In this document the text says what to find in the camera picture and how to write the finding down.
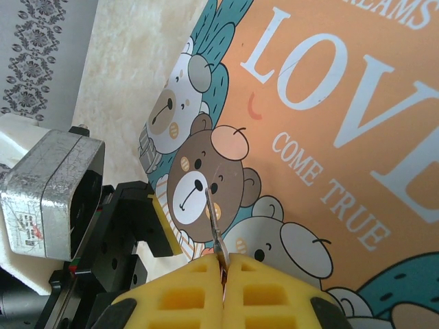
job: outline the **screw hole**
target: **screw hole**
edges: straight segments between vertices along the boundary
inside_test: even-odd
[[[102,245],[101,245],[102,253],[106,254],[107,250],[108,250],[107,244],[105,242],[103,242]]]

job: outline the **brown cartoon bear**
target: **brown cartoon bear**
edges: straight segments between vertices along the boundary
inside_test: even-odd
[[[221,232],[240,206],[249,207],[259,198],[261,179],[242,165],[249,152],[243,130],[226,125],[212,130],[210,116],[198,115],[169,176],[157,182],[157,198],[189,260],[201,256],[204,243],[212,240],[205,188],[211,189]]]

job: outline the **orange poster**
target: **orange poster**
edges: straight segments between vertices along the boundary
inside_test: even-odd
[[[439,1],[209,0],[140,136],[188,260],[330,293],[354,329],[439,321]]]

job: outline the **bear eye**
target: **bear eye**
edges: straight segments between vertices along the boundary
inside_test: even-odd
[[[199,168],[201,168],[201,159],[195,160],[195,169],[198,170]]]
[[[215,194],[218,191],[218,184],[217,183],[213,183],[211,185],[211,191],[212,191],[212,194]]]

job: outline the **bear nose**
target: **bear nose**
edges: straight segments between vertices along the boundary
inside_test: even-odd
[[[265,252],[263,252],[262,249],[258,249],[254,252],[254,259],[258,260],[259,262],[262,262],[265,258]]]
[[[201,192],[203,191],[203,184],[199,180],[195,180],[195,188]]]

